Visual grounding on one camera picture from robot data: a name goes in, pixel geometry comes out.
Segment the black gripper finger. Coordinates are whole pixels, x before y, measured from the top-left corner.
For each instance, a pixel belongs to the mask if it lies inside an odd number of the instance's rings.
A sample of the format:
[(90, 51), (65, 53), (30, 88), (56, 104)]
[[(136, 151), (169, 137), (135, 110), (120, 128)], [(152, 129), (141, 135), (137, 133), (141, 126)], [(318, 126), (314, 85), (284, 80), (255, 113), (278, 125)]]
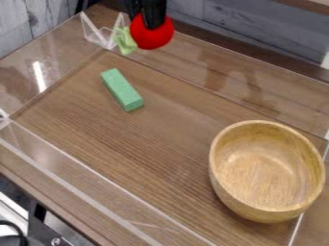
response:
[(124, 0), (124, 6), (129, 18), (133, 18), (136, 14), (140, 12), (143, 2), (141, 0)]
[(156, 29), (165, 19), (167, 0), (143, 0), (141, 15), (149, 30)]

